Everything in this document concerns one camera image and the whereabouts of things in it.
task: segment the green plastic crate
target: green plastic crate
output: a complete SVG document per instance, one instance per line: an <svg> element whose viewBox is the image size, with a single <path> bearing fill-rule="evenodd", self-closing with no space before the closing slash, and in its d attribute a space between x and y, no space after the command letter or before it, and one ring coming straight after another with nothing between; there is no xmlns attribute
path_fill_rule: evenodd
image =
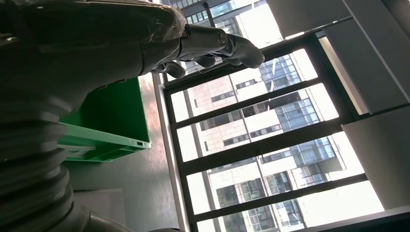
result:
<svg viewBox="0 0 410 232"><path fill-rule="evenodd" d="M66 160L112 161L151 148L137 78L91 92L81 108L61 119Z"/></svg>

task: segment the gray floor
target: gray floor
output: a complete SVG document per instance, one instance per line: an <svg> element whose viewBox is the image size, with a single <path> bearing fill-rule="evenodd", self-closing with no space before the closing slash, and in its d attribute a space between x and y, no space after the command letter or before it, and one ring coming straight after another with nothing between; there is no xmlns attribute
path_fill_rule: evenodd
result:
<svg viewBox="0 0 410 232"><path fill-rule="evenodd" d="M122 189L126 226L135 232L178 228L176 207L150 75L140 84L152 149L113 162L65 162L74 190Z"/></svg>

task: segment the metal screw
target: metal screw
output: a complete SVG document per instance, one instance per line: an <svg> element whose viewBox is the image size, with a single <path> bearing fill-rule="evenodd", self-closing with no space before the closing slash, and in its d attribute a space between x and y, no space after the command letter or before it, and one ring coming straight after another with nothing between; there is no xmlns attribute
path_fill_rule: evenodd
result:
<svg viewBox="0 0 410 232"><path fill-rule="evenodd" d="M226 44L226 41L228 40L228 38L227 38L227 36L226 36L226 33L221 33L221 34L219 34L219 37L218 37L218 41L219 41L219 43L221 43L221 44Z"/></svg>

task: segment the black window frame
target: black window frame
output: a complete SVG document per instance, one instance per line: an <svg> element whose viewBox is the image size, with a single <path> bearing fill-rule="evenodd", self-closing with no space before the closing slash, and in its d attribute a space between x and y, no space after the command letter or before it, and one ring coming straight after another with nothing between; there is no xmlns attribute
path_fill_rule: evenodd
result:
<svg viewBox="0 0 410 232"><path fill-rule="evenodd" d="M293 145L301 144L311 140L319 139L325 136L342 131L341 125L351 123L360 119L353 103L348 97L346 90L340 82L332 64L330 63L327 55L325 54L322 46L319 43L316 32L321 29L315 29L310 32L305 32L297 38L282 41L280 43L271 45L269 47L261 49L265 56L265 61L279 58L284 55L288 55L299 49L305 49L308 57L310 58L313 67L315 68L318 77L312 80L303 81L291 86L287 86L273 92L263 94L261 96L254 97L245 101L241 101L223 108L207 112L198 116L191 116L188 119L177 122L175 113L173 112L173 102L171 95L180 91L186 91L188 88L209 82L223 76L229 75L234 72L241 71L246 67L231 66L226 62L216 65L206 72L191 73L181 79L174 80L172 82L165 83L164 96L167 113L169 116L171 136L173 140L173 146L176 153L176 162L178 165L179 176L181 179L181 186L183 196L185 199L188 221L190 229L193 232L198 231L197 223L204 220L215 219L218 217L224 217L233 215L239 212L243 212L250 209L256 209L264 207L270 204L281 203L284 201L293 200L302 196L306 196L316 192L322 192L331 190L334 188L342 187L345 185L355 184L368 180L365 174L358 174L352 177L344 179L329 181L314 186L309 186L302 189L296 189L283 194L274 196L268 196L262 199L257 199L250 202L240 203L230 207L222 209L213 209L209 212L194 214L190 190L188 186L187 176L207 170L213 170L224 165L233 164L243 160L255 158L261 154L274 152ZM286 94L293 93L295 91L322 83L331 98L339 117L322 121L313 125L308 125L303 128L292 130L274 137L265 138L256 142L247 143L245 145L230 148L221 152L214 153L212 155L199 157L187 162L183 161L181 149L179 145L179 138L177 136L177 130L182 127L186 127L210 118L226 114L235 110L240 110L245 107L252 106L261 102L265 102L269 99L280 97Z"/></svg>

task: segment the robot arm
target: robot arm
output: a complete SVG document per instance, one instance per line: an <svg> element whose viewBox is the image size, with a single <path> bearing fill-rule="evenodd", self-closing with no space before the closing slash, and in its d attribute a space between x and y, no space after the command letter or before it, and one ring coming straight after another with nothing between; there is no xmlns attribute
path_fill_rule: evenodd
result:
<svg viewBox="0 0 410 232"><path fill-rule="evenodd" d="M128 232L73 202L59 119L96 88L173 60L257 68L248 40L140 0L0 0L0 231Z"/></svg>

